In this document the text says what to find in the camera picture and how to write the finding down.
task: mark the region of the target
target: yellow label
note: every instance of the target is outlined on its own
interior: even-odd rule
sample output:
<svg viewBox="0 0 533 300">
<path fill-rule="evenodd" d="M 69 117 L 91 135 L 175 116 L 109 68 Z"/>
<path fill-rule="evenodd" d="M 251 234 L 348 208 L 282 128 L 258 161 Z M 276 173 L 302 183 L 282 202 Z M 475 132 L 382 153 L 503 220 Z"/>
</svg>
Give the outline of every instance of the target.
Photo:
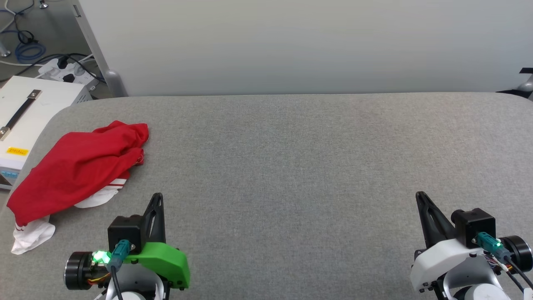
<svg viewBox="0 0 533 300">
<path fill-rule="evenodd" d="M 9 147 L 9 148 L 7 149 L 7 152 L 6 152 L 6 153 L 26 156 L 26 155 L 28 155 L 28 152 L 30 152 L 30 150 L 27 150 L 27 149 L 20 149 L 20 148 L 15 148 L 15 147 Z"/>
</svg>

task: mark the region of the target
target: teal connector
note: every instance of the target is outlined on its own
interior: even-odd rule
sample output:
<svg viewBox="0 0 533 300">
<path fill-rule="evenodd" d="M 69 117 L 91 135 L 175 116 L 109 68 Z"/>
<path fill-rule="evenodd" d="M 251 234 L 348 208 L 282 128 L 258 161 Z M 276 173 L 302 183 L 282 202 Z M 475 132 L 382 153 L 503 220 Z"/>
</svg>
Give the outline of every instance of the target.
<svg viewBox="0 0 533 300">
<path fill-rule="evenodd" d="M 106 266 L 106 269 L 109 273 L 111 273 L 111 267 L 114 266 L 116 271 L 120 269 L 122 266 L 122 262 L 124 259 L 126 259 L 126 256 L 130 254 L 130 241 L 128 240 L 120 240 L 113 250 L 113 253 L 111 253 L 111 261 Z"/>
<path fill-rule="evenodd" d="M 511 252 L 503 244 L 486 232 L 478 233 L 478 245 L 483 250 L 490 252 L 501 263 L 505 264 L 505 257 L 511 258 Z"/>
</svg>

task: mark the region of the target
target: white board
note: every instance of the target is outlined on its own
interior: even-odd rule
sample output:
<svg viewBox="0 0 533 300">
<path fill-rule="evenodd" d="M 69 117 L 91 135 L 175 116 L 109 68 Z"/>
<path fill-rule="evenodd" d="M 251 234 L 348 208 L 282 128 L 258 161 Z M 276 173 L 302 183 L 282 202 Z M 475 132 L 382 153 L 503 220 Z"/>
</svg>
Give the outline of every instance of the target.
<svg viewBox="0 0 533 300">
<path fill-rule="evenodd" d="M 498 91 L 533 67 L 531 0 L 77 1 L 129 96 Z"/>
</svg>

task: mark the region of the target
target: gray fabric tablecloth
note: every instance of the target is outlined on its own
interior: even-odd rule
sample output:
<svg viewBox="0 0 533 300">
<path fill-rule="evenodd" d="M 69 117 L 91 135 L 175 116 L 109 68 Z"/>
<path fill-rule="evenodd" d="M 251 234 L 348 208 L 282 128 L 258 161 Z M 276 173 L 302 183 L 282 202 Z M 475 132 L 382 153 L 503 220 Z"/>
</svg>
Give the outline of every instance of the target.
<svg viewBox="0 0 533 300">
<path fill-rule="evenodd" d="M 435 299 L 409 281 L 424 239 L 415 192 L 449 216 L 480 207 L 499 236 L 533 242 L 533 103 L 497 93 L 144 97 L 61 111 L 21 178 L 70 131 L 148 123 L 145 164 L 110 202 L 51 217 L 55 235 L 10 253 L 0 212 L 0 298 L 93 299 L 69 291 L 73 251 L 105 249 L 117 215 L 165 198 L 167 242 L 191 287 L 171 299 Z M 507 293 L 521 298 L 510 280 Z"/>
</svg>

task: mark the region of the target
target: red cloth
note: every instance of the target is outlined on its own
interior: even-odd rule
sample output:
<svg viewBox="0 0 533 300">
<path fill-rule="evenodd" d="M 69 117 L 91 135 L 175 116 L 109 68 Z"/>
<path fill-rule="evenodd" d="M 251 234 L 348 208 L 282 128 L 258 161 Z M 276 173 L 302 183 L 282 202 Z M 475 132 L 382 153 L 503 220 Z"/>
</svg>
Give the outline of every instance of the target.
<svg viewBox="0 0 533 300">
<path fill-rule="evenodd" d="M 114 121 L 64 135 L 13 192 L 7 207 L 19 226 L 67 209 L 143 163 L 148 125 Z"/>
</svg>

